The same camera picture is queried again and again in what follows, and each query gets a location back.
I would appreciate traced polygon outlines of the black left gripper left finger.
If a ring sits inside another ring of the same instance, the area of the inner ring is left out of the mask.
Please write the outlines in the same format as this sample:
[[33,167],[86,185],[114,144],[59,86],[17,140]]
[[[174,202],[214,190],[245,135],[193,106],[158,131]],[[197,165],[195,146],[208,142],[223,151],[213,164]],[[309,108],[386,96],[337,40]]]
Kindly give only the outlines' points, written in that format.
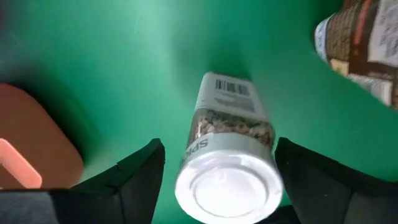
[[151,224],[165,166],[159,138],[68,190],[49,192],[59,224]]

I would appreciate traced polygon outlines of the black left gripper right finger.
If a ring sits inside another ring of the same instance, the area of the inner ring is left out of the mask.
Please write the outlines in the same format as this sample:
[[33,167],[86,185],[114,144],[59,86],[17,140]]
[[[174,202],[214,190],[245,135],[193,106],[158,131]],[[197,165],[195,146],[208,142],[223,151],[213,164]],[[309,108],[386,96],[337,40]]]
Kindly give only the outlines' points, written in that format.
[[398,182],[280,138],[275,161],[301,224],[398,224]]

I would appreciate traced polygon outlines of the white-lid spice jar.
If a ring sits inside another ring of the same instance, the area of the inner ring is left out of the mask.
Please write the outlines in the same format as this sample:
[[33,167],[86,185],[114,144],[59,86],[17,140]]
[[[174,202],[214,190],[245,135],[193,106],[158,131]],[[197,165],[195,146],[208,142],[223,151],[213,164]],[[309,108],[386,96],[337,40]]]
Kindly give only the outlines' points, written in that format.
[[253,224],[280,205],[274,128],[249,80],[204,74],[175,184],[184,212],[206,224]]

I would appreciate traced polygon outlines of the brown spice packet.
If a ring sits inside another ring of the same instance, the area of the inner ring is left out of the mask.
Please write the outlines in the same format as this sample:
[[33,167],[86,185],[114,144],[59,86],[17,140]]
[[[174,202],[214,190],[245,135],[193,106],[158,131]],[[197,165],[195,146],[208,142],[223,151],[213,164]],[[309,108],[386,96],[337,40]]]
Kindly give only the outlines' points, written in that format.
[[398,111],[398,0],[344,0],[313,43],[332,70]]

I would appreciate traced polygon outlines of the orange plastic bin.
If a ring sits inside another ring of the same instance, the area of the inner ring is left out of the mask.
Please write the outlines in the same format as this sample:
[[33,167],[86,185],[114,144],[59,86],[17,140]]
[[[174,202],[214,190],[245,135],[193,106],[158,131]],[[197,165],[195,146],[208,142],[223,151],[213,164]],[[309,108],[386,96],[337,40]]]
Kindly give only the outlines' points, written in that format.
[[40,103],[0,83],[0,190],[68,189],[82,173],[78,150]]

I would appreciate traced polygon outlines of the green table mat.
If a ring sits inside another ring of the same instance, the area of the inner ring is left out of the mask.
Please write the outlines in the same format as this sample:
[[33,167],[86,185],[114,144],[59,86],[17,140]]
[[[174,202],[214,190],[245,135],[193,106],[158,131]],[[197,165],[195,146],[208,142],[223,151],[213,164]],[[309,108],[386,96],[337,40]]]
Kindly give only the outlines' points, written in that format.
[[249,79],[279,137],[398,181],[398,111],[335,73],[316,25],[343,0],[0,0],[0,82],[24,89],[85,162],[88,179],[159,138],[153,224],[198,224],[175,178],[202,77]]

